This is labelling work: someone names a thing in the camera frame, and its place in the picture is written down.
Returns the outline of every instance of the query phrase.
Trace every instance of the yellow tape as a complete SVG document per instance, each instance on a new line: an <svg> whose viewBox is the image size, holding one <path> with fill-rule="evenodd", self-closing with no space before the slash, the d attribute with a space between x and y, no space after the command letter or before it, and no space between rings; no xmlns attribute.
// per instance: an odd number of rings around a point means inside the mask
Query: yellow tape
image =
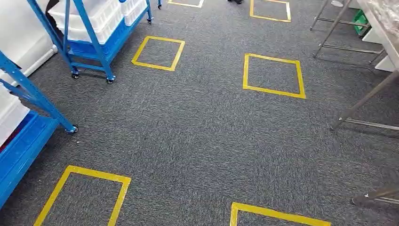
<svg viewBox="0 0 399 226"><path fill-rule="evenodd" d="M64 173L62 174L60 180L58 181L56 187L54 188L53 192L51 193L49 199L47 200L46 204L44 205L43 209L41 210L39 216L37 217L34 226L40 226L44 219L46 218L48 212L50 211L51 207L54 204L58 194L62 190L66 180L68 179L71 173L79 173L86 176L91 176L95 178L101 178L106 180L112 180L116 182L122 183L122 188L120 189L118 198L116 200L115 206L113 208L110 220L108 221L108 226L114 226L116 224L116 220L119 216L120 208L122 207L123 200L125 199L126 192L128 191L128 187L130 184L130 178L119 176L112 173L100 172L97 170L86 169L78 166L68 166Z"/></svg>
<svg viewBox="0 0 399 226"><path fill-rule="evenodd" d="M177 50L176 56L172 62L172 65L170 67L165 67L165 66L160 66L160 65L152 65L152 64L147 64L147 63L142 63L138 62L138 58L140 57L141 52L143 51L145 45L147 44L149 39L154 39L154 40L161 40L161 41L171 41L171 42L177 42L180 43L179 49ZM182 40L176 40L176 39L167 39L167 38L162 38L162 37L156 37L156 36L147 36L144 38L144 41L141 43L139 46L136 54L134 55L132 59L132 63L134 65L139 65L139 66L144 66L144 67L150 67L150 68L156 68L156 69L162 69L166 71L174 71L177 65L177 62L179 62L180 55L182 54L183 47L185 45L185 41Z"/></svg>
<svg viewBox="0 0 399 226"><path fill-rule="evenodd" d="M178 3L178 2L173 2L172 0L169 0L168 3L175 4L175 5L180 5L180 6L190 6L190 7L201 8L202 4L204 3L204 0L200 0L198 5L190 5L190 4Z"/></svg>
<svg viewBox="0 0 399 226"><path fill-rule="evenodd" d="M231 216L230 216L230 226L237 226L238 211L245 211L250 213L261 214L264 216L279 218L283 220L288 220L296 223L311 225L311 226L331 226L330 222L308 218L300 215L282 213L275 210L246 205L242 203L233 202L231 205Z"/></svg>
<svg viewBox="0 0 399 226"><path fill-rule="evenodd" d="M298 79L298 86L299 86L299 93L290 93L290 92L285 92L285 91L279 91L279 90L273 90L273 89L266 89L266 88L261 88L261 87L249 86L248 85L249 57L257 57L257 58L260 58L260 59L266 59L266 60L278 61L278 62L283 62L283 63L295 64L295 66L296 66L296 76L297 76L297 79ZM242 79L242 88L243 89L251 89L251 90L255 90L255 91L261 91L261 92L266 92L266 93L284 95L284 96L289 96L289 97L296 97L296 98L306 99L305 87L304 87L303 78L302 78L301 63L298 60L286 60L286 59L274 58L274 57L270 57L270 56L262 56L262 55L253 54L253 53L246 53L245 56L244 56L244 75L243 75L243 79Z"/></svg>
<svg viewBox="0 0 399 226"><path fill-rule="evenodd" d="M282 19L276 19L276 18L272 18L272 17L266 17L266 16L257 16L254 14L254 0L251 0L250 2L250 6L249 6L249 16L251 17L255 17L255 18L260 18L260 19L265 19L265 20L274 20L274 21L280 21L280 22L286 22L289 23L291 22L291 11L289 8L289 2L286 1L278 1L278 0L265 0L265 1L270 1L270 2L276 2L276 3L283 3L286 5L286 9L287 9L287 19L286 20L282 20Z"/></svg>

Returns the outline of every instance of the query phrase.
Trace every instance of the plastic bag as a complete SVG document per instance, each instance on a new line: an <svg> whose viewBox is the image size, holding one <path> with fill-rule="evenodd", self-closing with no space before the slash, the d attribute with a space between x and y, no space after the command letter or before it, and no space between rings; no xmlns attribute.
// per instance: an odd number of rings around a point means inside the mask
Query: plastic bag
<svg viewBox="0 0 399 226"><path fill-rule="evenodd" d="M399 36L399 0L367 0L385 29Z"/></svg>

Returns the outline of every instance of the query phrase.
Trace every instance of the blue rack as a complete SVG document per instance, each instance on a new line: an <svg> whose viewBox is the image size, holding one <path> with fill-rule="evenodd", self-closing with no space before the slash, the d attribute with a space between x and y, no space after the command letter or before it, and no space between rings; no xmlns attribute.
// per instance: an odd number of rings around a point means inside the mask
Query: blue rack
<svg viewBox="0 0 399 226"><path fill-rule="evenodd" d="M121 22L117 28L118 31L121 31L120 35L118 35L117 37L114 37L111 45L105 44L105 46L108 46L108 48L106 49L106 51L107 51L106 54L104 54L104 47L102 45L100 45L100 43L98 42L96 34L94 33L93 27L90 23L90 20L87 16L85 9L84 9L82 0L73 0L73 2L75 3L76 9L78 10L80 17L82 18L83 24L86 27L86 30L91 39L91 42L79 42L79 43L80 43L80 45L87 45L88 49L94 50L94 51L89 51L89 52L86 52L86 51L78 52L78 51L73 51L73 49L68 50L68 46L76 45L76 42L73 42L73 41L70 41L67 39L68 25L69 25L69 9L70 9L71 0L65 1L65 29L64 29L64 39L62 42L59 39L59 37L57 36L56 32L54 31L53 27L51 26L50 22L48 21L47 17L45 16L45 14L41 11L36 0L27 0L27 1L30 4L33 11L35 12L36 16L39 18L40 22L43 24L43 26L46 29L46 31L48 32L48 34L50 35L51 40L57 46L57 48L58 48L59 52L61 53L61 55L63 56L64 60L69 65L69 68L71 69L71 72L72 72L72 77L75 79L79 78L79 71L77 68L83 67L83 68L89 68L89 69L105 72L105 74L107 75L107 77L106 77L107 83L113 83L116 76L111 71L111 68L110 68L111 61L115 58L116 54L122 48L123 44L128 39L128 37L131 35L134 28L137 26L137 24L143 18L145 13L148 14L147 21L149 24L151 24L151 22L153 20L152 13L151 13L151 7L150 7L150 0L146 0L147 8L134 21L134 23L131 26L125 26L124 20L122 20L123 23ZM158 8L160 8L160 6L161 6L161 1L158 0ZM99 61L101 63L101 66L74 62L72 60L72 56L77 56L77 57L81 57L81 58L85 58L85 59L92 59L92 60Z"/></svg>
<svg viewBox="0 0 399 226"><path fill-rule="evenodd" d="M0 69L8 73L23 88L23 90L17 89L0 79L7 89L50 115L45 117L30 111L16 129L19 131L18 134L0 152L1 208L57 126L61 124L69 133L77 132L78 127L72 125L1 51Z"/></svg>

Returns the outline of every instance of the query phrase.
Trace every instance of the caster wheel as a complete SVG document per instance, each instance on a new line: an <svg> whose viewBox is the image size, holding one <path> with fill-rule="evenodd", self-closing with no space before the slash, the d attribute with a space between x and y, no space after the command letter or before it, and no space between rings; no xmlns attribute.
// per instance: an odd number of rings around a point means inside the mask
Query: caster wheel
<svg viewBox="0 0 399 226"><path fill-rule="evenodd" d="M75 127L75 130L72 132L72 133L76 133L76 132L78 132L79 131L79 127L78 127L78 125L73 125L74 127Z"/></svg>

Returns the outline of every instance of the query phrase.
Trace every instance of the gray carpet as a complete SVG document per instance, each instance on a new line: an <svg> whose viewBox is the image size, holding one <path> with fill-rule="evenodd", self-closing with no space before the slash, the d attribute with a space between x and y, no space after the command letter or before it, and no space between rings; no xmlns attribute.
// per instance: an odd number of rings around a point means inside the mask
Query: gray carpet
<svg viewBox="0 0 399 226"><path fill-rule="evenodd" d="M54 133L1 209L0 225L32 225L68 165L132 178L119 226L226 226L232 202L334 226L397 225L397 207L357 207L349 200L399 182L399 135L347 124L328 129L387 73L367 65L373 57L367 54L323 49L311 57L331 25L318 22L308 30L320 5L290 0L292 22L283 23L249 17L249 0L205 0L202 8L164 2L162 10L153 1L155 20L142 21L114 59L112 85L90 70L73 80L61 57L52 57L31 80L80 130ZM268 3L255 13L284 18L281 6ZM329 7L325 14L332 18L338 10ZM186 42L176 71L131 63L146 35ZM329 43L381 48L360 41L345 25ZM154 40L140 60L168 65L175 50ZM243 90L245 53L299 60L307 99ZM298 91L290 65L262 60L251 61L248 84ZM397 85L355 117L399 124ZM106 225L119 189L118 183L75 175L44 225ZM295 225L244 212L238 222Z"/></svg>

